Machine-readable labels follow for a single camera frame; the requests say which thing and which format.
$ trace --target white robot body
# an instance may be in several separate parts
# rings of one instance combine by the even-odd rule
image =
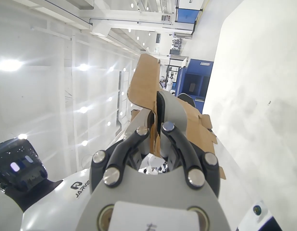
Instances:
[[[52,192],[29,207],[20,231],[73,231],[90,198],[89,169],[63,179]]]

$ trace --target label sticker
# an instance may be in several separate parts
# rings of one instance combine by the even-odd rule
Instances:
[[[109,231],[199,231],[195,212],[118,201],[114,205]]]

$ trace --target blue cabinet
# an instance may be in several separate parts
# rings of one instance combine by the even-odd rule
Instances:
[[[202,113],[213,62],[191,59],[187,68],[180,68],[176,80],[175,96],[186,93],[193,98]]]

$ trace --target torn cardboard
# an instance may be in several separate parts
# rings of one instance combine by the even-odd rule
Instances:
[[[161,90],[159,87],[159,68],[156,58],[148,54],[142,54],[127,92],[127,96],[132,103],[153,111],[155,121],[157,121],[156,96],[157,92]],[[198,109],[181,99],[177,98],[177,100],[183,106],[187,115],[187,139],[203,151],[215,153],[213,144],[217,144],[217,139],[208,130],[212,128],[209,115],[201,114]],[[160,157],[160,137],[157,133],[156,123],[153,124],[151,130],[150,152]],[[222,167],[220,167],[219,172],[220,177],[225,179]]]

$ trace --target metal screw head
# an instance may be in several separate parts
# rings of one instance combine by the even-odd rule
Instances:
[[[137,134],[140,135],[140,136],[145,136],[148,131],[149,131],[148,128],[146,128],[145,126],[140,126],[136,130]]]
[[[164,124],[162,125],[162,128],[165,131],[172,131],[174,130],[174,124],[172,122],[164,122]]]
[[[188,180],[193,186],[202,187],[205,183],[205,176],[201,170],[194,168],[188,172]]]
[[[120,178],[120,171],[116,167],[109,167],[103,174],[103,182],[106,185],[115,184]]]
[[[214,166],[217,165],[217,157],[213,153],[206,153],[205,156],[205,161],[207,162],[208,165]]]
[[[106,157],[106,153],[104,151],[98,151],[93,155],[94,163],[101,163]]]

